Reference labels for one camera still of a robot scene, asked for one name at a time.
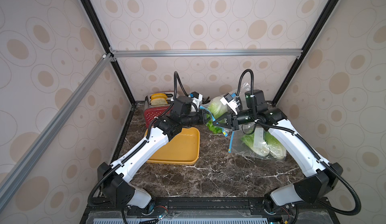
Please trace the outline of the chinese cabbage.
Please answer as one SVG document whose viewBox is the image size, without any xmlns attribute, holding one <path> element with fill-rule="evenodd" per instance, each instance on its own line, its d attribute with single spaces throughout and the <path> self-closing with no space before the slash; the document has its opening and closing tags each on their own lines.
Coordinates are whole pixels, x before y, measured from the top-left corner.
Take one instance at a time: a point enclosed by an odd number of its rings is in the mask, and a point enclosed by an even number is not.
<svg viewBox="0 0 386 224">
<path fill-rule="evenodd" d="M 213 98 L 210 101 L 210 104 L 208 106 L 208 110 L 211 112 L 213 118 L 206 124 L 206 126 L 209 128 L 210 131 L 213 132 L 213 134 L 223 134 L 224 136 L 228 136 L 228 131 L 222 129 L 221 127 L 216 127 L 213 125 L 213 119 L 217 120 L 221 115 L 227 112 L 227 106 L 223 105 L 221 103 L 222 96 L 218 96 Z"/>
<path fill-rule="evenodd" d="M 265 157 L 269 154 L 269 148 L 262 135 L 258 135 L 255 140 L 254 135 L 244 135 L 240 138 L 243 144 L 252 150 L 260 157 Z"/>
<path fill-rule="evenodd" d="M 269 132 L 264 133 L 264 140 L 268 145 L 270 155 L 276 160 L 283 161 L 286 158 L 286 148 Z"/>
</svg>

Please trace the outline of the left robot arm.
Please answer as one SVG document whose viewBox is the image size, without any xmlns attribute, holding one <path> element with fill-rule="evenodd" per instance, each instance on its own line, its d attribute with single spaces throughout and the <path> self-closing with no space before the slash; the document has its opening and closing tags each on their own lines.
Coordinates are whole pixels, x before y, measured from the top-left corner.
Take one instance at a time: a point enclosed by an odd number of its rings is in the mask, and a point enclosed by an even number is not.
<svg viewBox="0 0 386 224">
<path fill-rule="evenodd" d="M 113 204 L 120 209 L 135 206 L 151 211 L 151 195 L 133 186 L 131 180 L 142 165 L 183 128 L 207 121 L 206 114 L 200 109 L 202 100 L 203 96 L 197 92 L 175 94 L 169 107 L 151 121 L 141 141 L 121 158 L 98 167 L 98 182 L 87 198 L 88 205 L 101 207 Z"/>
</svg>

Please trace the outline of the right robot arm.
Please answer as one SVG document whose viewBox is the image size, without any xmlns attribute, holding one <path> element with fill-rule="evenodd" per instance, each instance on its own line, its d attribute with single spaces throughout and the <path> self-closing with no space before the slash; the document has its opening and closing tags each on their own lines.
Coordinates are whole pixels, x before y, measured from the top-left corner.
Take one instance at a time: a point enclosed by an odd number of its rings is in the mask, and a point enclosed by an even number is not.
<svg viewBox="0 0 386 224">
<path fill-rule="evenodd" d="M 287 204 L 305 202 L 319 203 L 335 213 L 354 216 L 361 211 L 359 195 L 353 187 L 341 176 L 342 167 L 338 163 L 330 163 L 322 157 L 294 128 L 287 116 L 277 107 L 268 107 L 262 90 L 254 89 L 254 74 L 251 69 L 241 73 L 241 77 L 250 74 L 250 90 L 246 92 L 247 109 L 242 108 L 240 91 L 242 78 L 239 79 L 235 95 L 226 94 L 221 98 L 221 103 L 229 108 L 227 113 L 213 120 L 213 125 L 219 128 L 239 130 L 245 124 L 253 123 L 254 126 L 263 128 L 275 137 L 297 162 L 304 179 L 277 188 L 264 196 L 264 210 L 269 215 L 274 215 L 278 209 Z M 344 211 L 330 206 L 321 198 L 332 191 L 337 182 L 341 182 L 354 200 L 354 208 Z"/>
</svg>

